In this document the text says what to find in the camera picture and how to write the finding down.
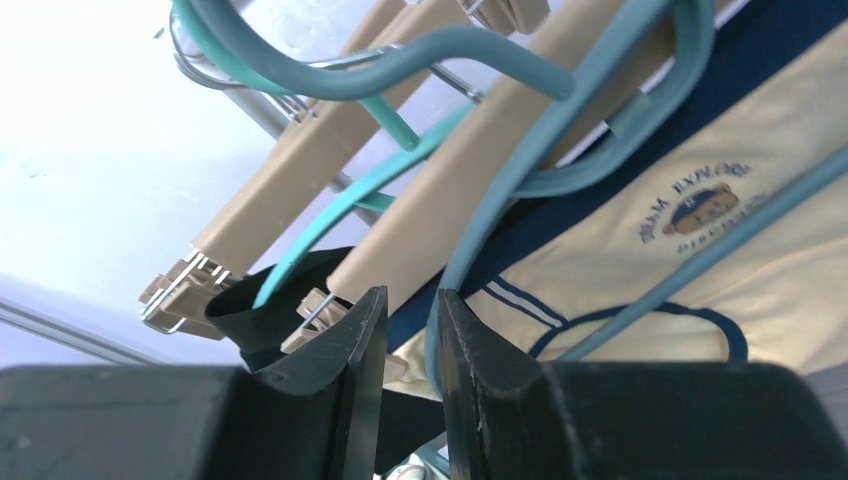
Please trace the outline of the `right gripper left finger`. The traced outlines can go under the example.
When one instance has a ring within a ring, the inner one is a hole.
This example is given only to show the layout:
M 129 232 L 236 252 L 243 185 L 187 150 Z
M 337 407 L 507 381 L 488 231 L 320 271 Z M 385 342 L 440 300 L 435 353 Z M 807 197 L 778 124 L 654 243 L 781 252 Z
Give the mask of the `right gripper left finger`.
M 238 367 L 15 367 L 1 374 L 5 479 L 369 479 L 385 287 L 293 354 Z

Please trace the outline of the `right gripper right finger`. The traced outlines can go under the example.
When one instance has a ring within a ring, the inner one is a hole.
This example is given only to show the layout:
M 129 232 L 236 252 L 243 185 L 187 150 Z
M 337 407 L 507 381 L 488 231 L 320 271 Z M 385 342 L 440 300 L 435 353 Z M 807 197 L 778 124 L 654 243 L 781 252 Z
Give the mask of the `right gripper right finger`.
M 437 295 L 455 479 L 843 479 L 847 449 L 768 363 L 538 361 Z

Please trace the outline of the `wooden clip hanger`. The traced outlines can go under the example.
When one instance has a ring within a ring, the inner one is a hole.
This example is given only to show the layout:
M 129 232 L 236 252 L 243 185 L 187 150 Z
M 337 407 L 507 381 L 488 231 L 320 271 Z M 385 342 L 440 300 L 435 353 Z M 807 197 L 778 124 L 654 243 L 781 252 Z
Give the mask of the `wooden clip hanger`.
M 669 16 L 648 23 L 641 37 L 626 34 L 642 25 L 647 7 L 644 1 L 568 1 L 532 40 L 534 52 L 567 69 L 624 54 L 575 122 L 544 149 L 543 171 L 617 113 L 672 56 L 676 41 Z M 496 173 L 549 103 L 514 80 L 497 80 L 356 247 L 319 251 L 320 231 L 304 235 L 265 272 L 258 308 L 277 311 L 290 333 L 300 321 L 298 307 L 317 288 L 346 304 L 383 285 L 391 310 L 426 293 Z

